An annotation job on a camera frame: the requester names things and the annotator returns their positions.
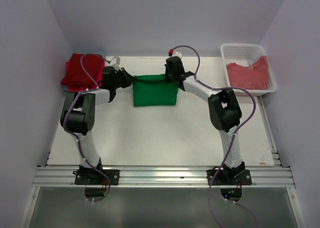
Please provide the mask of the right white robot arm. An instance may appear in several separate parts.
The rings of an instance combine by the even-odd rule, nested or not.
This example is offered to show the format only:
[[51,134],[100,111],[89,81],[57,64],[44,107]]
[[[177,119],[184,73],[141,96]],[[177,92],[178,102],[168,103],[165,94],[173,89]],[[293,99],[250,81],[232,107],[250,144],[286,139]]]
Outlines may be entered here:
[[236,132],[242,111],[234,91],[215,91],[206,84],[200,84],[193,72],[185,71],[178,56],[169,57],[165,62],[165,81],[205,101],[208,104],[210,121],[219,131],[224,155],[222,168],[220,171],[210,171],[209,176],[215,184],[234,185],[246,170]]

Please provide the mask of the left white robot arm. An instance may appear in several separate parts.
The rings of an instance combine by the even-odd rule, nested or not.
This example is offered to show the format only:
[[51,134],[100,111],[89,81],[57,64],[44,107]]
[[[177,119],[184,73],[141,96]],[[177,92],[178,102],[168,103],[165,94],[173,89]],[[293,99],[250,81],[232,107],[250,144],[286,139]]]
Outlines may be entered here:
[[86,178],[92,184],[103,181],[104,172],[98,155],[92,129],[95,124],[96,106],[110,103],[117,89],[128,88],[137,81],[124,68],[106,66],[102,69],[102,79],[94,88],[82,91],[68,91],[60,115],[60,125],[76,143],[80,157],[79,170],[88,170]]

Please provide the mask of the green t shirt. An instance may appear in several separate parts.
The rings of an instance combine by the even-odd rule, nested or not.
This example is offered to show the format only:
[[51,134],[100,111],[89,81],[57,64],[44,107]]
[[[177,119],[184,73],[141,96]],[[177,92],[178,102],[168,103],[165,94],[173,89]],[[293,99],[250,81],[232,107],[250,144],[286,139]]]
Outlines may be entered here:
[[133,106],[175,106],[178,88],[165,81],[165,74],[137,75],[132,85]]

